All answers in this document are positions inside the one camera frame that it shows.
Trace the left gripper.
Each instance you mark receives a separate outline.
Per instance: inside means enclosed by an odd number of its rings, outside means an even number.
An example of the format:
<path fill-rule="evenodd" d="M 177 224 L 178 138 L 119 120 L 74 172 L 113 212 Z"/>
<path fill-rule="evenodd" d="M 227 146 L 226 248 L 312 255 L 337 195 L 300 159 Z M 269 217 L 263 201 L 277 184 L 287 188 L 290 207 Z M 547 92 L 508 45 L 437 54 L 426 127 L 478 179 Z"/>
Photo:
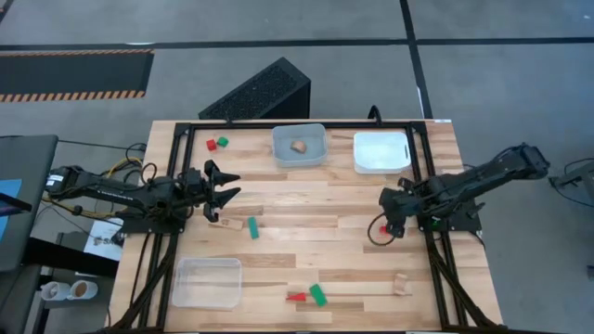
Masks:
<path fill-rule="evenodd" d="M 240 176 L 232 173 L 223 173 L 213 160 L 205 161 L 204 173 L 206 177 L 200 178 L 200 203 L 203 205 L 203 215 L 210 223 L 216 223 L 219 220 L 217 208 L 223 209 L 241 191 L 240 187 L 234 187 L 227 190 L 215 192 L 216 186 L 237 181 Z"/>

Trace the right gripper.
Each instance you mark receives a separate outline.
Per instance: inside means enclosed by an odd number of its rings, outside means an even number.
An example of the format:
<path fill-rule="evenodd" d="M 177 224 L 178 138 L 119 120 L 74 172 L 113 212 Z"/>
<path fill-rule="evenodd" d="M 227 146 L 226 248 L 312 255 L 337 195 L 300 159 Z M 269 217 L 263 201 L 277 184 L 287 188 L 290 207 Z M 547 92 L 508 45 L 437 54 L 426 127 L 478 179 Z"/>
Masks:
<path fill-rule="evenodd" d="M 380 194 L 379 204 L 388 221 L 387 232 L 393 237 L 405 234 L 405 220 L 420 211 L 420 198 L 413 192 L 414 183 L 406 178 L 397 182 L 400 189 L 385 187 Z"/>

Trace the wooden arch block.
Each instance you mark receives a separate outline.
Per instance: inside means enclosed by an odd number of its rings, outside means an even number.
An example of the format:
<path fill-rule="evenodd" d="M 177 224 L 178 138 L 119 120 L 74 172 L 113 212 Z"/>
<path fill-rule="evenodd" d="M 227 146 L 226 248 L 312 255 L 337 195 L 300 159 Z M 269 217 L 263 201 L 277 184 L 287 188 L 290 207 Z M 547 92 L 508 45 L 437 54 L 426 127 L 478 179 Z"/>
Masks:
<path fill-rule="evenodd" d="M 400 273 L 394 275 L 393 293 L 397 296 L 408 296 L 412 294 L 407 275 Z"/>

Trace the green wedge block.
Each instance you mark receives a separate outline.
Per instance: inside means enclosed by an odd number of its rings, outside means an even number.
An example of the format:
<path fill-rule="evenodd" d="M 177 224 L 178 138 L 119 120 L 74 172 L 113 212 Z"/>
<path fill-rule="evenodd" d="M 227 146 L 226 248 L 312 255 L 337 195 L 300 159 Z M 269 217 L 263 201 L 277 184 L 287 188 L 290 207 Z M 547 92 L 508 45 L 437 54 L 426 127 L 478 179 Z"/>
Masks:
<path fill-rule="evenodd" d="M 326 297 L 326 294 L 324 293 L 324 291 L 318 284 L 312 285 L 309 288 L 309 290 L 310 290 L 310 294 L 311 294 L 312 298 L 314 299 L 314 301 L 318 307 L 323 307 L 328 304 L 328 299 Z"/>

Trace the grey plastic bin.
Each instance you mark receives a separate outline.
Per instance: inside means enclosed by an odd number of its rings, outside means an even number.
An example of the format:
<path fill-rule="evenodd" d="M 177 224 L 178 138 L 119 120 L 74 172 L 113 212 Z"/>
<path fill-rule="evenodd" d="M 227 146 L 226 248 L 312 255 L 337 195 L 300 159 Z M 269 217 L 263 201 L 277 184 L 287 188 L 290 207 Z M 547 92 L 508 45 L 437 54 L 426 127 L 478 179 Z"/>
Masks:
<path fill-rule="evenodd" d="M 292 141 L 304 141 L 304 154 L 290 149 Z M 310 167 L 322 164 L 328 155 L 326 128 L 321 123 L 283 125 L 272 130 L 273 157 L 280 167 Z"/>

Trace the white plastic bin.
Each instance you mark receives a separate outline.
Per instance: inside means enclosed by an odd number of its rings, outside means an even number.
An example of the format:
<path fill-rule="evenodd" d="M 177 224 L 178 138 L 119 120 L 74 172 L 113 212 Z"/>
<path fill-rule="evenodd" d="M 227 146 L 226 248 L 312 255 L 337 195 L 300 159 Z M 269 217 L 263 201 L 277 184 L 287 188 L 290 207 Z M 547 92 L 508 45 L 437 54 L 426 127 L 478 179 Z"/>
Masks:
<path fill-rule="evenodd" d="M 412 164 L 408 137 L 401 132 L 356 133 L 353 154 L 360 174 L 397 174 Z"/>

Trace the clear plastic bin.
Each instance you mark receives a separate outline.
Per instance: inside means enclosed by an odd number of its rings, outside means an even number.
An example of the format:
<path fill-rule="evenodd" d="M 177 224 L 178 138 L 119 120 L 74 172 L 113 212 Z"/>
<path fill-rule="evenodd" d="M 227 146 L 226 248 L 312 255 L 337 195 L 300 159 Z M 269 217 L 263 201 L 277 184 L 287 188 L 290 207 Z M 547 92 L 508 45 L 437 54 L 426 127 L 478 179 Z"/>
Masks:
<path fill-rule="evenodd" d="M 176 268 L 172 303 L 180 308 L 230 310 L 242 297 L 237 258 L 182 258 Z"/>

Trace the black computer tower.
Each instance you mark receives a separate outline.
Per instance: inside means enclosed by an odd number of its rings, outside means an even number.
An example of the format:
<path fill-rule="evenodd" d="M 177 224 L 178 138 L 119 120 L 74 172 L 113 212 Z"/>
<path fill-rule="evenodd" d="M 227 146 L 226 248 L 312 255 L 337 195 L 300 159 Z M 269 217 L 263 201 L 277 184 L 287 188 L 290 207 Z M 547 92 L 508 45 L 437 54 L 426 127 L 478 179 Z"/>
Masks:
<path fill-rule="evenodd" d="M 200 120 L 309 119 L 311 80 L 279 58 L 199 113 Z"/>

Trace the white printed paper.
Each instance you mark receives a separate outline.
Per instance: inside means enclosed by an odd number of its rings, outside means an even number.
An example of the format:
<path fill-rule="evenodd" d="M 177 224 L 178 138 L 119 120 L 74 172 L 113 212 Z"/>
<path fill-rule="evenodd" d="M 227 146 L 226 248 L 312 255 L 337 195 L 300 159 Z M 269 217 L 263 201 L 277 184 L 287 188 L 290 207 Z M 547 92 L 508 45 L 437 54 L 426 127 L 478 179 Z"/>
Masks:
<path fill-rule="evenodd" d="M 122 258 L 123 247 L 112 238 L 120 231 L 123 220 L 111 218 L 107 221 L 95 220 L 90 236 L 84 245 L 84 252 L 119 262 Z"/>

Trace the white cup with brown drink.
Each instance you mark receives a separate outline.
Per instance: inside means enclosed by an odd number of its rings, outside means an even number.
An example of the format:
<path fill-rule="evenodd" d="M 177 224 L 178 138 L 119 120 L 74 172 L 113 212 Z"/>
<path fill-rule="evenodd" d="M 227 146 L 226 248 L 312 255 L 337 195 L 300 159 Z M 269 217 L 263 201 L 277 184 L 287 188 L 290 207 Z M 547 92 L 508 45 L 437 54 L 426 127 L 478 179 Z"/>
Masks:
<path fill-rule="evenodd" d="M 93 281 L 78 280 L 71 285 L 68 300 L 90 300 L 97 296 L 98 285 Z"/>

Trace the black hazard-striped floor mat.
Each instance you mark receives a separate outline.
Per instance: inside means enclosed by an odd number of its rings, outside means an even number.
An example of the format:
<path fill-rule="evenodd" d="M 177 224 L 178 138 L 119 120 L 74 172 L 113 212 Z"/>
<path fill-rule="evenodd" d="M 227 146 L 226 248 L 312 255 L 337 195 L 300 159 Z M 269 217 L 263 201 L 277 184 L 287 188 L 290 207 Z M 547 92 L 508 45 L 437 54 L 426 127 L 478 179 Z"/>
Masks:
<path fill-rule="evenodd" d="M 0 103 L 141 98 L 153 49 L 0 53 Z"/>

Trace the dark grey side table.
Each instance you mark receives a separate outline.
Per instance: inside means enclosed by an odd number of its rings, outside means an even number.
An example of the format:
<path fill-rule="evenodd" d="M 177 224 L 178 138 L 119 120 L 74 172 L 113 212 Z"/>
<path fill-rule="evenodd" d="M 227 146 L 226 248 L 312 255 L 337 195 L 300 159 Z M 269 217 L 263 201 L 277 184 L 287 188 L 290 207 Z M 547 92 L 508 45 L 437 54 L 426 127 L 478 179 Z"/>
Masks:
<path fill-rule="evenodd" d="M 0 193 L 32 206 L 0 217 L 0 273 L 15 270 L 27 246 L 58 143 L 56 135 L 0 138 Z"/>

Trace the empty white cup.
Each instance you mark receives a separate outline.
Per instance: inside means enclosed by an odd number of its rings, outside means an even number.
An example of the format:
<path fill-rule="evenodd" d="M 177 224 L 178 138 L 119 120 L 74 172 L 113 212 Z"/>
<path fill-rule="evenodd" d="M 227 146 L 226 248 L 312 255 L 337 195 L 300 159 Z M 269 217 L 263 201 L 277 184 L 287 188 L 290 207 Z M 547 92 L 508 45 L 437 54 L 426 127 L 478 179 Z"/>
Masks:
<path fill-rule="evenodd" d="M 61 302 L 68 299 L 71 286 L 68 283 L 50 281 L 41 287 L 41 299 L 46 302 Z"/>

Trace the blue tablet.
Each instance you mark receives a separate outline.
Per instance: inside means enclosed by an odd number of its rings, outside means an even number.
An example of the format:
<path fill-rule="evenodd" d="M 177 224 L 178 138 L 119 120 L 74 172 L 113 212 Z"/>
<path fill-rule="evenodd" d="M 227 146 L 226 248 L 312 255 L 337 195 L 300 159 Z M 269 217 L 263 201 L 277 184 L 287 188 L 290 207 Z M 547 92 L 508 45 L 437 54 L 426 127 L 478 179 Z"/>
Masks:
<path fill-rule="evenodd" d="M 18 198 L 21 185 L 21 179 L 0 180 L 0 239 L 5 234 L 8 217 L 31 208 L 29 203 Z"/>

